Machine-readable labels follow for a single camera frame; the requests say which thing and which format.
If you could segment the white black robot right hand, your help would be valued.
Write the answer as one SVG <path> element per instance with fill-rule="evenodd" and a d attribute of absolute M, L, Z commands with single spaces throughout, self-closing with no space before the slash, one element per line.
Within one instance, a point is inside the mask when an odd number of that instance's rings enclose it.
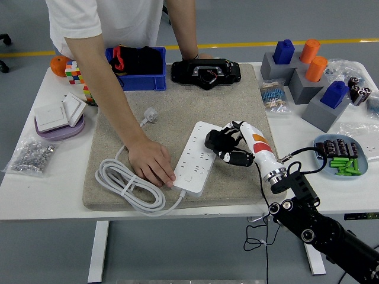
<path fill-rule="evenodd" d="M 211 130 L 204 144 L 228 164 L 249 167 L 256 162 L 261 177 L 271 185 L 287 175 L 263 134 L 245 121 L 232 121 L 220 131 Z"/>

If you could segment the person's right hand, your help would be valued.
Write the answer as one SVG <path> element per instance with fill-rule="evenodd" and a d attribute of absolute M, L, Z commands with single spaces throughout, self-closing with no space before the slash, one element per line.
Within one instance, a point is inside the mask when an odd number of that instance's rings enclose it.
<path fill-rule="evenodd" d="M 128 145 L 129 161 L 138 177 L 157 187 L 171 188 L 176 179 L 171 166 L 171 157 L 165 146 L 142 138 Z"/>

